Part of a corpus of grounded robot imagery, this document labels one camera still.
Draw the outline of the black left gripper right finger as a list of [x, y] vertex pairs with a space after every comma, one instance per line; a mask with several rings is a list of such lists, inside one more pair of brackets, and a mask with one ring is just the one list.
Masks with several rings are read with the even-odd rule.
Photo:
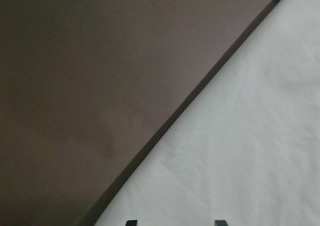
[[224, 219], [217, 219], [214, 221], [215, 226], [229, 226], [228, 222]]

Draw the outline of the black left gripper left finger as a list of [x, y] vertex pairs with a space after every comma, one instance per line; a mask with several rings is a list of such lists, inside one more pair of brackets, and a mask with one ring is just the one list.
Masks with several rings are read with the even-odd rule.
[[138, 225], [137, 219], [127, 220], [125, 223], [125, 226], [137, 226], [137, 225]]

